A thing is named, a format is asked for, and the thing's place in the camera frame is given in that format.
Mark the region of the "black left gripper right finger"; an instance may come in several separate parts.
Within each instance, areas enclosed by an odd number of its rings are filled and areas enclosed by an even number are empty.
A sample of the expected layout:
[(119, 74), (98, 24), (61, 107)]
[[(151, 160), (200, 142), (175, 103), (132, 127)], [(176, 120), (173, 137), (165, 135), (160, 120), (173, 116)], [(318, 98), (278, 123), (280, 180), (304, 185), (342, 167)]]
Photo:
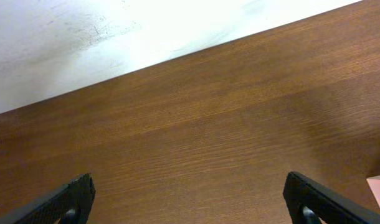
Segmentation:
[(288, 173), (283, 197), (293, 223), (380, 224), (380, 214), (295, 171)]

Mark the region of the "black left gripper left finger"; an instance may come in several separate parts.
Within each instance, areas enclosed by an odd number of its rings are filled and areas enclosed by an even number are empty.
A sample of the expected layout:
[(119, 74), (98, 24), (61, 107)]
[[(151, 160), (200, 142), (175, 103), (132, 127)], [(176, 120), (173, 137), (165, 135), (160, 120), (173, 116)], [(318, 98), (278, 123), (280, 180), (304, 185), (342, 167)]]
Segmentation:
[(86, 224), (94, 199), (93, 179), (84, 174), (0, 217), (0, 224)]

